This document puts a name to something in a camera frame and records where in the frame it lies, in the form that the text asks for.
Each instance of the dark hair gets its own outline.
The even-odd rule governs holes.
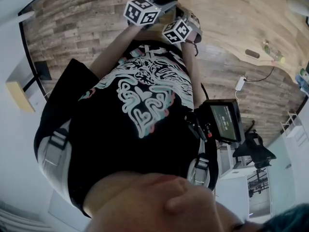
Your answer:
[[[309,204],[301,204],[264,223],[263,232],[308,232]]]

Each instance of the white shoulder strap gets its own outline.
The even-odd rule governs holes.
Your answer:
[[[38,150],[38,163],[42,174],[68,203],[72,204],[68,189],[68,174],[72,153],[68,141],[70,120],[42,139]]]
[[[198,158],[191,161],[188,169],[187,180],[195,186],[208,187],[210,182],[209,161],[201,156],[205,153],[205,142],[200,139]]]

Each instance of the wooden table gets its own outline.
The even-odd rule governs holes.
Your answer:
[[[220,46],[240,60],[261,66],[275,65],[295,75],[309,61],[309,27],[306,18],[293,13],[287,0],[179,0],[200,19],[203,42]],[[280,50],[285,63],[272,63],[263,51],[268,40]],[[245,54],[249,49],[259,59]]]

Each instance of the bracelet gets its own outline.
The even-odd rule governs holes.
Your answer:
[[[189,40],[185,40],[185,42],[186,43],[190,43],[190,44],[192,44],[192,45],[194,45],[194,47],[195,47],[195,50],[196,50],[196,54],[195,54],[195,57],[198,55],[198,48],[197,48],[197,44],[195,44],[194,42],[192,42],[192,41],[189,41]]]

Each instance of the small screen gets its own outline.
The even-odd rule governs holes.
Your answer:
[[[236,140],[232,117],[228,106],[211,106],[221,137]]]

